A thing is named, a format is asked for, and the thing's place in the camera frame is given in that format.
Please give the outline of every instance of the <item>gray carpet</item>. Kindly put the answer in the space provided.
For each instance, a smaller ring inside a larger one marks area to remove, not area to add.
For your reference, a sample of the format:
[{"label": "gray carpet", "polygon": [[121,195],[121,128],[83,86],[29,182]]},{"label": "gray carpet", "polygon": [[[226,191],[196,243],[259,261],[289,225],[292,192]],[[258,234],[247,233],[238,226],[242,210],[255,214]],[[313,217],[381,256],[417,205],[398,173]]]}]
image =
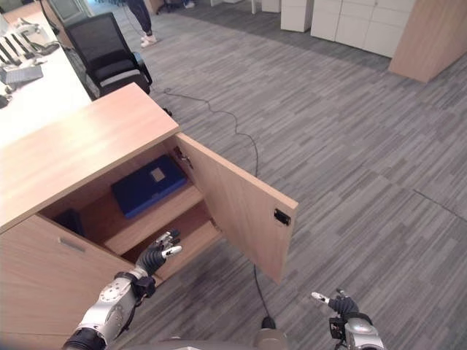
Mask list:
[{"label": "gray carpet", "polygon": [[[138,28],[114,10],[128,43]],[[291,349],[332,349],[326,306],[312,291],[343,287],[391,350],[467,345],[467,57],[424,85],[389,59],[309,33],[281,31],[250,3],[153,17],[142,51],[152,97],[193,138],[253,172],[234,120],[260,153],[259,178],[299,203],[280,286],[260,275]],[[250,344],[264,310],[251,264],[222,241],[163,284],[113,349],[179,335]]]}]

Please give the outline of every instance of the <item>chair backrest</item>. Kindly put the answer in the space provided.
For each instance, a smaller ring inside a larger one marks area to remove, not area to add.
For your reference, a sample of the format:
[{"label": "chair backrest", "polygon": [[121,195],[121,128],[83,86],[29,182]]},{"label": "chair backrest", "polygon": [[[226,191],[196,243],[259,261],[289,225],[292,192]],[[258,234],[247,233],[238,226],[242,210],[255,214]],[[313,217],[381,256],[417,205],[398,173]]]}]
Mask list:
[{"label": "chair backrest", "polygon": [[134,69],[138,69],[138,63],[111,12],[73,23],[65,27],[65,32],[91,79],[99,69],[121,61],[130,61]]}]

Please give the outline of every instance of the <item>robotic arm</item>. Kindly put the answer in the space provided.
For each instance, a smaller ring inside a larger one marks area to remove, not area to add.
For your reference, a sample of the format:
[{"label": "robotic arm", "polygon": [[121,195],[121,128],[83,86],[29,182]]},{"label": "robotic arm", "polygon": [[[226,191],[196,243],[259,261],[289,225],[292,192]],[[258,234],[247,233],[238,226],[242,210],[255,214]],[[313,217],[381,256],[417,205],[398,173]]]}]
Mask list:
[{"label": "robotic arm", "polygon": [[103,350],[127,330],[135,308],[155,292],[151,276],[168,257],[182,251],[181,246],[175,246],[180,242],[179,234],[177,230],[164,233],[140,254],[133,270],[117,273],[88,309],[63,350]]},{"label": "robotic arm", "polygon": [[312,293],[314,299],[328,305],[340,316],[329,319],[331,337],[340,340],[335,349],[346,343],[349,350],[386,350],[370,318],[359,312],[357,303],[343,289],[336,291],[339,295],[335,299]]}]

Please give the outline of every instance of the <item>desk top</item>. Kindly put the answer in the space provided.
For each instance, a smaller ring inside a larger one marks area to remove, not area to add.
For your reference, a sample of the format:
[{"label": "desk top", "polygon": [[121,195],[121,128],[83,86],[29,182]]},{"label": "desk top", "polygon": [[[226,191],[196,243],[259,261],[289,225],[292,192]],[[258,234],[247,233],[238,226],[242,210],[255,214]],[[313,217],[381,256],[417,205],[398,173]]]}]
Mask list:
[{"label": "desk top", "polygon": [[0,233],[178,131],[131,84],[0,147]]},{"label": "desk top", "polygon": [[[56,39],[42,12],[25,19],[41,24],[49,37]],[[46,57],[44,77],[15,91],[8,106],[0,110],[0,147],[90,103],[62,48]]]}]

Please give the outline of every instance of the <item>blue binder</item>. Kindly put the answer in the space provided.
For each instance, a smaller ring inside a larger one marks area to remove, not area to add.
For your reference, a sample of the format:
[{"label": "blue binder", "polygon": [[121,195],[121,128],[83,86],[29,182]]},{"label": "blue binder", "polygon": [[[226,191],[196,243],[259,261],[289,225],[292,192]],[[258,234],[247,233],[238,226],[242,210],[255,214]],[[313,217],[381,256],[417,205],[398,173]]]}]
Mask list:
[{"label": "blue binder", "polygon": [[187,178],[178,165],[163,155],[114,183],[112,193],[127,219],[183,186]]}]

